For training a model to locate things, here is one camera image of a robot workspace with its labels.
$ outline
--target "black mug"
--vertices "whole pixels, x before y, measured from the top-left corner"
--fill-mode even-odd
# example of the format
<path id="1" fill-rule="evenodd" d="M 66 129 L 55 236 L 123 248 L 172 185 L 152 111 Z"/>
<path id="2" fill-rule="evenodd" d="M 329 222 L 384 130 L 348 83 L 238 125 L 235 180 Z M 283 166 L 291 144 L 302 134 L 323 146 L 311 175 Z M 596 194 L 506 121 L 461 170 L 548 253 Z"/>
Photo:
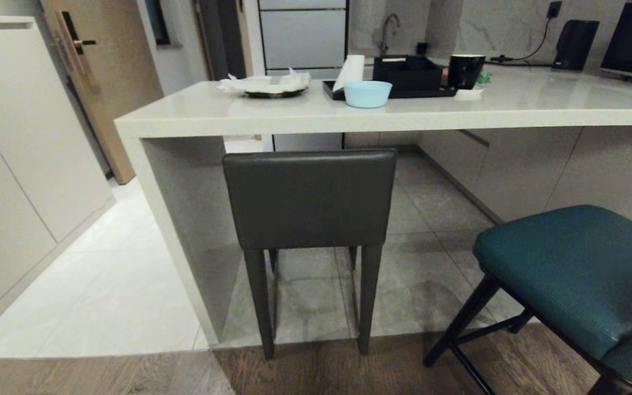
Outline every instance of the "black mug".
<path id="1" fill-rule="evenodd" d="M 448 66 L 448 87 L 471 89 L 484 66 L 484 55 L 452 55 Z"/>

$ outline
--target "white countertop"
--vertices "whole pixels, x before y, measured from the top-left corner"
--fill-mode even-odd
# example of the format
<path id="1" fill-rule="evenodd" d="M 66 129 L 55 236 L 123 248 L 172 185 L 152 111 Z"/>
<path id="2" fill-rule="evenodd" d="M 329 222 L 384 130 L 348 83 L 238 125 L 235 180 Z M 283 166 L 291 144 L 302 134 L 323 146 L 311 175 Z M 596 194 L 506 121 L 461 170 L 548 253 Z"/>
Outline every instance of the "white countertop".
<path id="1" fill-rule="evenodd" d="M 253 99 L 201 82 L 116 120 L 122 138 L 453 128 L 632 125 L 632 82 L 546 67 L 487 65 L 482 99 L 390 99 L 359 109 L 313 81 L 299 97 Z"/>

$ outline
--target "cable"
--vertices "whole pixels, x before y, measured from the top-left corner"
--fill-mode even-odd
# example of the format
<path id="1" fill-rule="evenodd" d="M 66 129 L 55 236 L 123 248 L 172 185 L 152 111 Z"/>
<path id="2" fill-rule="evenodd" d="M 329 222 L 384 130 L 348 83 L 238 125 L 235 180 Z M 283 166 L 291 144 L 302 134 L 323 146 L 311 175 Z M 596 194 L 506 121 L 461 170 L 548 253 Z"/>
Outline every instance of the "cable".
<path id="1" fill-rule="evenodd" d="M 540 50 L 540 48 L 542 48 L 543 44 L 545 43 L 545 38 L 547 38 L 548 36 L 548 26 L 550 25 L 551 20 L 552 18 L 548 18 L 548 21 L 545 23 L 545 32 L 543 33 L 543 39 L 541 40 L 540 45 L 538 45 L 536 50 L 534 50 L 534 52 L 528 56 L 524 56 L 523 58 L 516 58 L 512 60 L 524 60 L 524 59 L 530 58 L 532 55 L 535 55 Z"/>
<path id="2" fill-rule="evenodd" d="M 505 67 L 513 67 L 513 66 L 517 66 L 517 67 L 551 67 L 552 65 L 550 63 L 548 64 L 535 64 L 535 63 L 530 63 L 528 60 L 524 60 L 525 64 L 519 64 L 519 63 L 499 63 L 499 62 L 485 62 L 485 65 L 495 65 L 495 66 L 505 66 Z"/>
<path id="3" fill-rule="evenodd" d="M 490 63 L 495 64 L 495 65 L 497 65 L 497 64 L 501 65 L 504 62 L 509 62 L 509 61 L 512 61 L 512 60 L 524 60 L 524 59 L 530 58 L 532 55 L 535 55 L 540 50 L 540 48 L 543 47 L 543 44 L 545 43 L 545 39 L 548 37 L 548 27 L 550 25 L 550 21 L 551 20 L 552 20 L 552 18 L 548 18 L 548 21 L 545 23 L 545 32 L 543 32 L 543 39 L 541 40 L 540 45 L 538 45 L 536 50 L 534 50 L 534 52 L 532 52 L 530 55 L 524 56 L 523 58 L 507 58 L 506 56 L 501 55 L 501 56 L 498 56 L 498 57 L 489 58 L 489 60 L 492 60 L 492 61 L 498 62 L 498 63 L 492 63 L 492 62 L 490 62 Z"/>

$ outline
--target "gray upholstered seat back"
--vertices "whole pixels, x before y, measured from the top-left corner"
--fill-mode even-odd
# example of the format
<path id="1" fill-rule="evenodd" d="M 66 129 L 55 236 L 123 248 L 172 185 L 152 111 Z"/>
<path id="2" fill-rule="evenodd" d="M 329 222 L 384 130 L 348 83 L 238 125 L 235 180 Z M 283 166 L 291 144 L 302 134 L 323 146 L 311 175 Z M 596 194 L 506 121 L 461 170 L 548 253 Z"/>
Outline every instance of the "gray upholstered seat back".
<path id="1" fill-rule="evenodd" d="M 384 243 L 395 167 L 388 149 L 226 155 L 241 247 Z"/>

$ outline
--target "gray bar stool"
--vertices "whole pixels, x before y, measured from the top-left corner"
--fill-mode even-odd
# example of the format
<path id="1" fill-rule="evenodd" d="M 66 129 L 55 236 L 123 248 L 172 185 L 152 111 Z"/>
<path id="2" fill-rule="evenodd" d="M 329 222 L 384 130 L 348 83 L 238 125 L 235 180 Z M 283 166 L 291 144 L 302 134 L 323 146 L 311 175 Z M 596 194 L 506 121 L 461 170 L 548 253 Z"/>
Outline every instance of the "gray bar stool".
<path id="1" fill-rule="evenodd" d="M 358 347 L 367 354 L 396 151 L 230 154 L 223 172 L 265 358 L 274 353 L 264 250 L 362 246 Z"/>

